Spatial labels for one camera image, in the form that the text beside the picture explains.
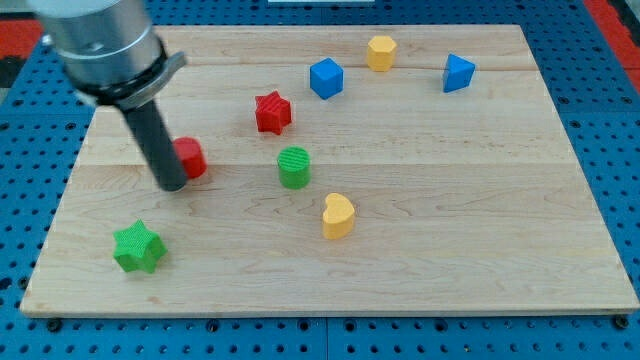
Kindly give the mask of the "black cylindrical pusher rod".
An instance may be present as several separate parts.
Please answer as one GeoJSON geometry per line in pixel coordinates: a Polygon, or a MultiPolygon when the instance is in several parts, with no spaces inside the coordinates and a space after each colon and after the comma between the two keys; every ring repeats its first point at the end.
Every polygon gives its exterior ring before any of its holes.
{"type": "Polygon", "coordinates": [[[159,188],[167,192],[182,189],[187,175],[155,101],[123,114],[159,188]]]}

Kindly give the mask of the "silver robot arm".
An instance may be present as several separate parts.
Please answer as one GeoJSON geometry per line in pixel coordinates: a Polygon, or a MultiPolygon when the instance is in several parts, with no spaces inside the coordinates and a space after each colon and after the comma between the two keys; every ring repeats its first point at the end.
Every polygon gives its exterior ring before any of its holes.
{"type": "Polygon", "coordinates": [[[155,96],[186,65],[169,56],[140,0],[29,0],[81,99],[119,110],[160,189],[187,182],[155,96]]]}

